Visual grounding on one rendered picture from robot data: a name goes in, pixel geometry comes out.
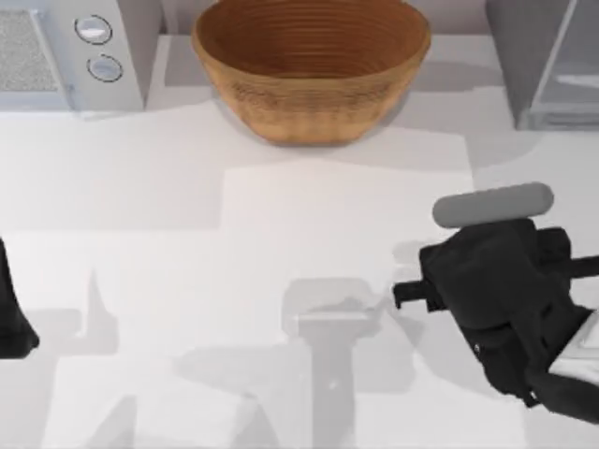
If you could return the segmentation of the pale grey rounded box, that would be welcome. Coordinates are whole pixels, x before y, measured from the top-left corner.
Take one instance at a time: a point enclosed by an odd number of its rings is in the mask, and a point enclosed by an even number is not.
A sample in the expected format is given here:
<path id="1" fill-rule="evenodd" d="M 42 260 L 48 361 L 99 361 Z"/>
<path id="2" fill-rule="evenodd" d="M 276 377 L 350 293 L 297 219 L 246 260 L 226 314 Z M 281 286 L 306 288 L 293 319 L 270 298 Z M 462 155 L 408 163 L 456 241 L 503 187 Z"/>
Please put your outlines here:
<path id="1" fill-rule="evenodd" d="M 444 229 L 528 219 L 546 214 L 554 198 L 552 189 L 539 181 L 477 190 L 439 198 L 432 218 Z"/>

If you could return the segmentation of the brown woven basket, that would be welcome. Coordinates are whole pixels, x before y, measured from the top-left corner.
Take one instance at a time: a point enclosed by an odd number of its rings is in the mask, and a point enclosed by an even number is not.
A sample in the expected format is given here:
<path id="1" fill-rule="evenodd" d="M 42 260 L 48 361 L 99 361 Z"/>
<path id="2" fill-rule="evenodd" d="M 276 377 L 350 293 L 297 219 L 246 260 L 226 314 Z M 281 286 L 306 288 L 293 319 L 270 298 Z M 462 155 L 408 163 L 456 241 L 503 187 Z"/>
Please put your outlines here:
<path id="1" fill-rule="evenodd" d="M 362 138 L 398 104 L 431 46 L 406 0 L 216 0 L 192 45 L 255 135 L 283 145 Z"/>

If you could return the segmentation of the grey cabinet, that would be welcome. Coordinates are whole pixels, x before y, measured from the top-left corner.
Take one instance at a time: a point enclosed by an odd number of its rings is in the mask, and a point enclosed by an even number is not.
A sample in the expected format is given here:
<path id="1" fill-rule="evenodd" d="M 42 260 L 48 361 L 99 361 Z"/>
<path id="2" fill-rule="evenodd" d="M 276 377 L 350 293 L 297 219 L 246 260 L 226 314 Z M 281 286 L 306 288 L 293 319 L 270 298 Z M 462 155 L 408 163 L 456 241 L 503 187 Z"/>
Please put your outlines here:
<path id="1" fill-rule="evenodd" d="M 599 132 L 599 0 L 486 0 L 515 128 Z"/>

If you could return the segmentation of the pale microwave oven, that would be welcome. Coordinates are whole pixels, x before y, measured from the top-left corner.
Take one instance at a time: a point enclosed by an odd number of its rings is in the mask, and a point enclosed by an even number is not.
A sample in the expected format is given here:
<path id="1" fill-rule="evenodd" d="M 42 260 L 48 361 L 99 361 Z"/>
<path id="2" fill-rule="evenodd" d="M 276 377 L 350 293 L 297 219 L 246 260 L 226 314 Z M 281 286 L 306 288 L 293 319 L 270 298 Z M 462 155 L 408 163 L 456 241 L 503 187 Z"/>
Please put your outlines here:
<path id="1" fill-rule="evenodd" d="M 161 0 L 40 0 L 50 11 L 53 48 L 59 58 L 72 99 L 80 113 L 142 111 L 152 81 L 154 59 L 164 24 Z M 101 16 L 112 27 L 112 38 L 104 45 L 82 41 L 74 21 Z M 87 70 L 89 58 L 107 54 L 123 66 L 116 82 L 95 80 Z"/>

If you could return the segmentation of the round grey microwave knob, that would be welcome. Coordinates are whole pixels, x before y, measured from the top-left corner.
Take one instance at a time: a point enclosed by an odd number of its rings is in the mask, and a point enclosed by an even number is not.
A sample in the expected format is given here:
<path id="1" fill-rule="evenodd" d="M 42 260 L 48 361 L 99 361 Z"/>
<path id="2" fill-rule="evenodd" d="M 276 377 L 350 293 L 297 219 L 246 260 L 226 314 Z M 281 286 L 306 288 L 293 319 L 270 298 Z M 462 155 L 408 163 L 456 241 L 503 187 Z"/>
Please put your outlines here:
<path id="1" fill-rule="evenodd" d="M 91 45 L 104 45 L 112 38 L 110 23 L 97 15 L 77 18 L 74 30 L 82 41 Z"/>
<path id="2" fill-rule="evenodd" d="M 104 83 L 118 81 L 124 74 L 122 64 L 114 57 L 99 54 L 88 59 L 88 73 L 95 79 Z"/>

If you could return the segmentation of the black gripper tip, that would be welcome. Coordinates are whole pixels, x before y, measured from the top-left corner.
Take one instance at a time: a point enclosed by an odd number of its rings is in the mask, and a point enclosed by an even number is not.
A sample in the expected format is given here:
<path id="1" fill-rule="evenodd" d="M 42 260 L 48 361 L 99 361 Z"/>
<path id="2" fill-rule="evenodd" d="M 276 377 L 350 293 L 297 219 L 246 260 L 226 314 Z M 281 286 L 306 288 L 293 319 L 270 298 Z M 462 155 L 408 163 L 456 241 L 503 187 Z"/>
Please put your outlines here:
<path id="1" fill-rule="evenodd" d="M 0 238 L 0 360 L 25 359 L 39 343 L 17 299 L 6 246 Z"/>

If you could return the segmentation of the microwave door with mesh window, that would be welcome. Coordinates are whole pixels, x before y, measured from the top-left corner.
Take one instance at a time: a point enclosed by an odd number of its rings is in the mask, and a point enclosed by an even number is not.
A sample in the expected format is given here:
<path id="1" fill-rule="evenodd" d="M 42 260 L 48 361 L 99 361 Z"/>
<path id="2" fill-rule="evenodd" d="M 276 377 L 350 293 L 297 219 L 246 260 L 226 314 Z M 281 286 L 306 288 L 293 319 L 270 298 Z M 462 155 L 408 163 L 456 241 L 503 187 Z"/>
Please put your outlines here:
<path id="1" fill-rule="evenodd" d="M 0 112 L 75 108 L 40 0 L 0 0 Z"/>

